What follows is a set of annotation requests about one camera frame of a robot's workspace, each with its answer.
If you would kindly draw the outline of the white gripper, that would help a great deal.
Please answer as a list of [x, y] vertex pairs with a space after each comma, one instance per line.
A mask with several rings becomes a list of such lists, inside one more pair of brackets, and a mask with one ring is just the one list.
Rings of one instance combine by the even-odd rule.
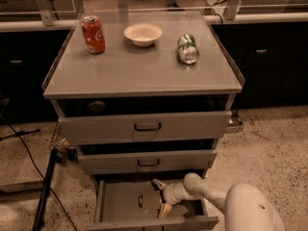
[[171, 211], [172, 206], [181, 202], [182, 200], [189, 200], [192, 196], [186, 191], [182, 183], [166, 184], [158, 179], [154, 179], [153, 183], [159, 190], [163, 190], [163, 197], [165, 204], [161, 205], [158, 218], [164, 219]]

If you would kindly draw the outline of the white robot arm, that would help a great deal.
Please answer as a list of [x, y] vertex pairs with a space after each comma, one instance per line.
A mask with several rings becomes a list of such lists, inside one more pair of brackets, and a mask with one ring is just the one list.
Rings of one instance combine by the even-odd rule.
[[165, 218], [182, 200], [207, 199], [224, 214], [225, 231], [286, 231], [282, 217], [265, 195], [253, 185], [240, 183], [228, 192], [209, 185], [196, 173], [188, 173], [182, 182], [153, 182], [163, 194], [159, 218]]

